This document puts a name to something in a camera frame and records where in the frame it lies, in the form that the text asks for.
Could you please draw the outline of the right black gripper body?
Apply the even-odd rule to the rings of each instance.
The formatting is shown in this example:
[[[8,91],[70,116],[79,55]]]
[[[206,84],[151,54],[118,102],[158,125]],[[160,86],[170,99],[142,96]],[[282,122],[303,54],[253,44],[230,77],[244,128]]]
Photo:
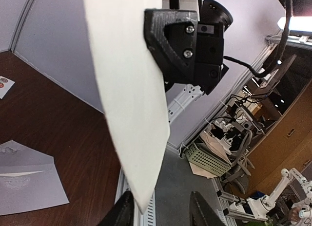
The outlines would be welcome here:
[[[194,81],[210,94],[229,70],[223,64],[224,25],[199,23],[196,37]]]

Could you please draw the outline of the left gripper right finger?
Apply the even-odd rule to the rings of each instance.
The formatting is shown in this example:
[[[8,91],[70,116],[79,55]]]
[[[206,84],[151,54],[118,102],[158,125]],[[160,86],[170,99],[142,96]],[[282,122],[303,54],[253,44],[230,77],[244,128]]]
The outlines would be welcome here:
[[[225,225],[204,197],[197,191],[192,191],[190,195],[189,219],[191,226]]]

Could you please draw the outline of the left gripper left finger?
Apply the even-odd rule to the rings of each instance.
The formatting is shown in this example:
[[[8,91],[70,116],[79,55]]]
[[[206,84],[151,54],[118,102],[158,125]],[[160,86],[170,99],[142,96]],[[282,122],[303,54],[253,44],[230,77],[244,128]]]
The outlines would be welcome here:
[[[133,226],[134,225],[134,197],[131,191],[125,191],[105,217],[99,222],[99,226]]]

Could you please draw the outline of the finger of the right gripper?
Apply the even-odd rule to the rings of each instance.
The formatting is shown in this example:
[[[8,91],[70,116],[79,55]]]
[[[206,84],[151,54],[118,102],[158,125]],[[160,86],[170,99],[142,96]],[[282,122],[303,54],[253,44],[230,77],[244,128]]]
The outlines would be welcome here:
[[[166,81],[193,83],[197,25],[194,10],[144,11],[144,39]]]

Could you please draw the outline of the white letter paper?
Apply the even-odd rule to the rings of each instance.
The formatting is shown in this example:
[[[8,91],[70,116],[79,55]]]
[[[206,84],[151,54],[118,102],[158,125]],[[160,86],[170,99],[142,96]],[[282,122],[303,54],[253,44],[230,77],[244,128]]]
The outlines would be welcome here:
[[[100,100],[130,190],[149,204],[170,136],[164,81],[144,36],[162,0],[83,0]]]

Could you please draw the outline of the white envelope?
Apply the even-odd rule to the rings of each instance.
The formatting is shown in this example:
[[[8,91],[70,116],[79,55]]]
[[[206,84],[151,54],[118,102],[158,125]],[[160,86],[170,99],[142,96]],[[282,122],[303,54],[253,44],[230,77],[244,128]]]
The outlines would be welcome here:
[[[0,214],[68,204],[54,158],[13,140],[0,146]]]

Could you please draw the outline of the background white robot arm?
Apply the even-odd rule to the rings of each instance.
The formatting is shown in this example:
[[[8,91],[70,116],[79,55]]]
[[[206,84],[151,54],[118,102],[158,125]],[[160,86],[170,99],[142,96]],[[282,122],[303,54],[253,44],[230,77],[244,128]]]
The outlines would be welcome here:
[[[258,199],[242,199],[222,190],[217,196],[230,202],[229,207],[222,211],[222,215],[232,219],[244,221],[265,222],[267,214],[275,206],[278,197],[284,189],[296,180],[303,189],[306,197],[304,200],[293,204],[292,208],[300,208],[296,212],[300,219],[298,222],[291,220],[293,226],[310,226],[312,224],[312,182],[307,180],[297,169],[283,169],[281,180],[270,195],[264,195]],[[190,195],[190,225],[191,226],[225,226],[226,223],[215,213],[204,197],[197,191]]]

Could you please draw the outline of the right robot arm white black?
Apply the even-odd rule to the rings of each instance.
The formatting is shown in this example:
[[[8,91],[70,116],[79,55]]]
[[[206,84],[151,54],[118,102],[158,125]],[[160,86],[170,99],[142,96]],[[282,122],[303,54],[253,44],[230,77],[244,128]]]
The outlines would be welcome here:
[[[231,13],[215,0],[164,0],[144,12],[144,39],[162,71],[165,90],[184,89],[168,106],[172,123],[187,106],[209,95],[228,71],[223,64],[224,33]]]

